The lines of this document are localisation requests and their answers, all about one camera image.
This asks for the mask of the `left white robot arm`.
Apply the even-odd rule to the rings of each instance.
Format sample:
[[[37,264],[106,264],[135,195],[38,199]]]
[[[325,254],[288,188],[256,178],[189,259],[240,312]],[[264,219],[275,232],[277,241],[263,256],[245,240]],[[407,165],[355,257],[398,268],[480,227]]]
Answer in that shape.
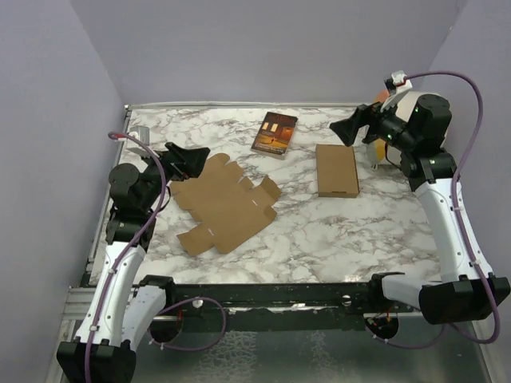
[[[137,347],[157,314],[176,305],[170,277],[151,276],[134,294],[132,286],[144,260],[171,181],[196,178],[209,148],[184,149],[167,143],[148,149],[144,171],[118,164],[109,173],[113,202],[105,229],[104,266],[85,318],[70,342],[61,342],[57,361],[70,382],[129,382]]]

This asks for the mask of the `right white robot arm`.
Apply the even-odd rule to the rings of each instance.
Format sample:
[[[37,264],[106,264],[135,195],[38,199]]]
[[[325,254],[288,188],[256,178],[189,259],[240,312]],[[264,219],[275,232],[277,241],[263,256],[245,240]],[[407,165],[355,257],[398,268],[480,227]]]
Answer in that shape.
[[[461,185],[454,178],[454,158],[442,148],[452,114],[447,99],[421,95],[409,120],[396,115],[397,107],[382,103],[359,105],[331,130],[351,146],[360,128],[363,143],[382,139],[401,153],[400,170],[408,179],[425,213],[440,260],[440,282],[427,282],[403,273],[372,276],[366,293],[368,306],[384,312],[395,302],[420,310],[428,323],[448,324],[490,316],[510,293],[509,281],[497,277],[485,260],[463,208]]]

